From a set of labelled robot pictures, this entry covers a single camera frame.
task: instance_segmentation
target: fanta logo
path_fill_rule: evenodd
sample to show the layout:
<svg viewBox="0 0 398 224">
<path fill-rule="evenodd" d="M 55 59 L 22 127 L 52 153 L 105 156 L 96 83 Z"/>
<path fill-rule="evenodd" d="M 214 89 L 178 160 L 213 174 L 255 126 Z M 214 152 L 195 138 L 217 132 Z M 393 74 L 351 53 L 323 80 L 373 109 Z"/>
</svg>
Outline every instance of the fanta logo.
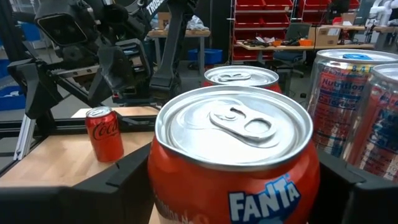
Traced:
<svg viewBox="0 0 398 224">
<path fill-rule="evenodd" d="M 268 182 L 265 190 L 258 194 L 229 193 L 231 222 L 283 224 L 301 198 L 295 184 L 288 178 L 286 175 Z"/>
</svg>

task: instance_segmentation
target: blue storage bin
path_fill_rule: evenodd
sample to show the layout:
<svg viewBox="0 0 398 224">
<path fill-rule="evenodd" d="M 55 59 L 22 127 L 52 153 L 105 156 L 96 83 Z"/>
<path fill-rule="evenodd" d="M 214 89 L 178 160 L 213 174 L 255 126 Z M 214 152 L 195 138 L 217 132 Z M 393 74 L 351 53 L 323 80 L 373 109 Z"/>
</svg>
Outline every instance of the blue storage bin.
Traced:
<svg viewBox="0 0 398 224">
<path fill-rule="evenodd" d="M 188 51 L 188 59 L 191 61 L 198 60 L 198 49 Z M 205 49 L 205 65 L 214 65 L 223 60 L 223 50 Z"/>
<path fill-rule="evenodd" d="M 28 41 L 40 40 L 40 31 L 35 24 L 22 23 L 22 30 L 25 33 L 25 38 Z"/>
<path fill-rule="evenodd" d="M 7 66 L 10 61 L 7 59 L 0 59 L 0 78 L 8 76 Z"/>
<path fill-rule="evenodd" d="M 5 96 L 13 91 L 19 91 L 19 96 Z M 25 108 L 25 96 L 19 86 L 8 86 L 0 90 L 0 111 Z"/>
</svg>

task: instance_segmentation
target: coca-cola can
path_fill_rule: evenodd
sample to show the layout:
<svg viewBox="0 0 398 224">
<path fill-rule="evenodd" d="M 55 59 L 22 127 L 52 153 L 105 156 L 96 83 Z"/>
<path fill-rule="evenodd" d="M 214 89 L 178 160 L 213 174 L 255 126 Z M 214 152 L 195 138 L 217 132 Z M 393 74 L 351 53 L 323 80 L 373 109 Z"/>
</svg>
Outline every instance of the coca-cola can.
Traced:
<svg viewBox="0 0 398 224">
<path fill-rule="evenodd" d="M 85 123 L 98 161 L 114 162 L 123 156 L 118 118 L 112 108 L 99 106 L 89 110 Z"/>
</svg>

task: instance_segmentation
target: orange can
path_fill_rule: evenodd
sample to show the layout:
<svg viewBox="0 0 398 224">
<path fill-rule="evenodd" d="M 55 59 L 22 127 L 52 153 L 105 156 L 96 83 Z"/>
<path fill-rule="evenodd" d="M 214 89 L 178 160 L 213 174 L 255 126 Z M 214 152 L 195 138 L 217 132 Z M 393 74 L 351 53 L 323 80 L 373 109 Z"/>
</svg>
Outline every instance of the orange can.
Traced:
<svg viewBox="0 0 398 224">
<path fill-rule="evenodd" d="M 320 182 L 312 129 L 303 107 L 261 88 L 170 100 L 148 158 L 160 223 L 305 224 Z"/>
<path fill-rule="evenodd" d="M 231 65 L 212 68 L 205 72 L 203 86 L 239 85 L 254 86 L 282 93 L 276 72 L 253 66 Z"/>
</svg>

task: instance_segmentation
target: floor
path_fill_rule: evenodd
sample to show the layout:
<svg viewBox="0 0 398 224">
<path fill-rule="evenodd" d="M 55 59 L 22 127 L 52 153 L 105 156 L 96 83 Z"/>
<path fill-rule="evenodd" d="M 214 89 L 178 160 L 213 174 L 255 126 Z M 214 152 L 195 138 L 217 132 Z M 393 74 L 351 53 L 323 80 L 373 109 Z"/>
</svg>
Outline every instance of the floor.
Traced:
<svg viewBox="0 0 398 224">
<path fill-rule="evenodd" d="M 183 91 L 189 91 L 200 87 L 200 77 L 197 71 L 189 70 L 187 68 L 187 62 L 181 62 L 179 68 L 179 74 L 182 78 Z M 290 86 L 290 97 L 299 103 L 303 103 L 304 99 L 300 98 L 300 94 L 307 91 L 309 86 L 309 75 L 305 75 L 304 78 L 294 76 Z M 10 84 L 12 79 L 0 79 L 0 86 Z M 68 92 L 62 88 L 58 88 L 62 96 L 67 96 Z M 103 102 L 108 106 L 117 106 L 112 102 L 112 99 L 107 99 Z M 52 113 L 55 118 L 70 118 L 80 108 L 87 108 L 87 106 L 74 96 L 69 96 L 60 104 L 52 108 Z M 12 121 L 20 120 L 24 115 L 24 110 L 13 110 L 13 111 L 0 111 L 0 121 Z M 16 148 L 17 138 L 4 138 L 0 139 L 0 155 L 2 153 L 14 152 Z M 0 157 L 0 170 L 7 166 L 12 161 L 11 156 Z"/>
</svg>

